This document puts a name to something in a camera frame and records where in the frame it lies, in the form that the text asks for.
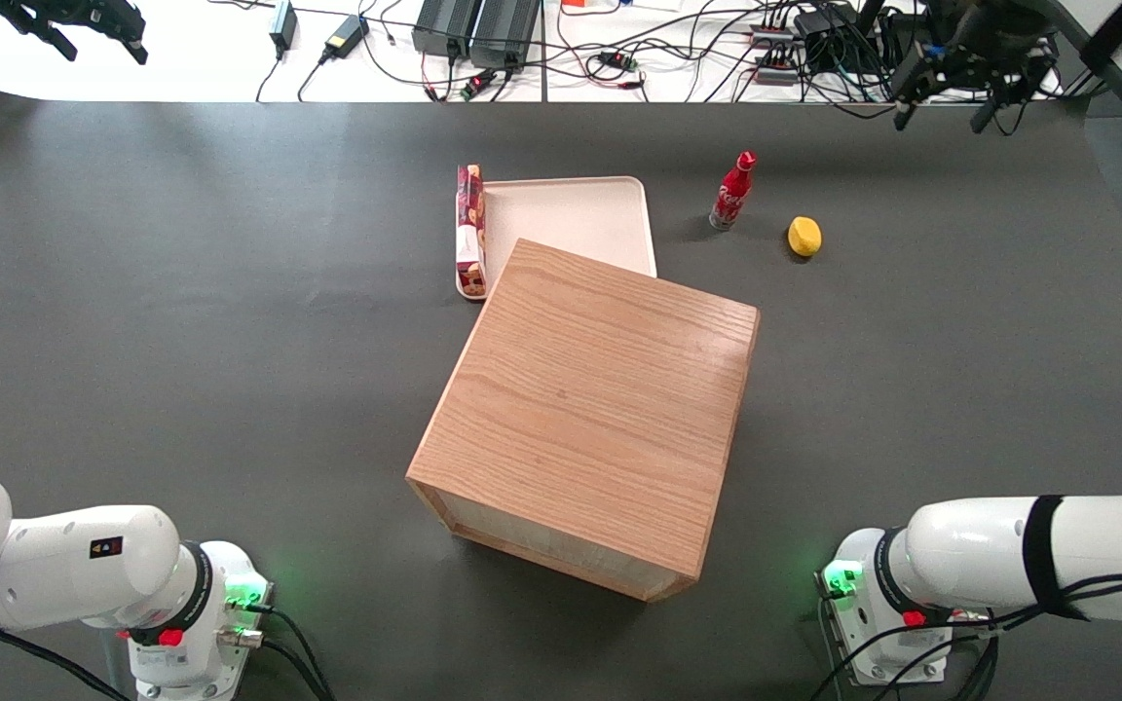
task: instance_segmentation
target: green led light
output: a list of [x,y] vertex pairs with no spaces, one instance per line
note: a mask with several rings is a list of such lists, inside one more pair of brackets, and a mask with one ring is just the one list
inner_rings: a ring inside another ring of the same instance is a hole
[[223,588],[228,603],[240,605],[240,607],[245,607],[247,603],[258,603],[267,593],[266,582],[258,578],[228,578]]
[[822,575],[825,585],[829,593],[840,598],[840,596],[855,594],[855,588],[864,577],[864,564],[854,560],[834,560],[826,564]]

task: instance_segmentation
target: lemon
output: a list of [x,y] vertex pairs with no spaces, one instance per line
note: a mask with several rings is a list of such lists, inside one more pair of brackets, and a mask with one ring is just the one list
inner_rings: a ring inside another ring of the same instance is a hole
[[794,218],[787,230],[787,242],[791,243],[792,251],[810,258],[820,251],[820,227],[813,219]]

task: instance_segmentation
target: coca-cola logo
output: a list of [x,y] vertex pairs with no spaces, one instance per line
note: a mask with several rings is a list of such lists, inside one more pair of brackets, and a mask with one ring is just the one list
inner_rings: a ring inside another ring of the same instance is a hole
[[728,207],[738,207],[738,205],[743,204],[744,196],[745,195],[730,195],[729,188],[725,185],[720,186],[720,190],[717,191],[718,203],[728,205]]

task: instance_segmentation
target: wood grain surface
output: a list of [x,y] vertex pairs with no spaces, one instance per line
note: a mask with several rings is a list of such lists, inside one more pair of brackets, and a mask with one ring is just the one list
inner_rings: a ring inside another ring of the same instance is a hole
[[753,306],[518,240],[406,478],[460,498],[432,502],[454,532],[605,587],[681,589],[652,572],[699,577],[757,324]]

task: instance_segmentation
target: red coca-cola bottle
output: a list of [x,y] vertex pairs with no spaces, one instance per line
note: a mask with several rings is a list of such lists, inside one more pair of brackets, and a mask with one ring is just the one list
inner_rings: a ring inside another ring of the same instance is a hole
[[738,163],[729,169],[726,178],[720,182],[720,191],[717,191],[717,203],[712,204],[712,213],[708,214],[708,223],[718,231],[729,231],[729,227],[735,225],[738,211],[743,209],[743,201],[747,200],[747,193],[752,190],[752,168],[756,167],[756,154],[743,151],[738,155]]

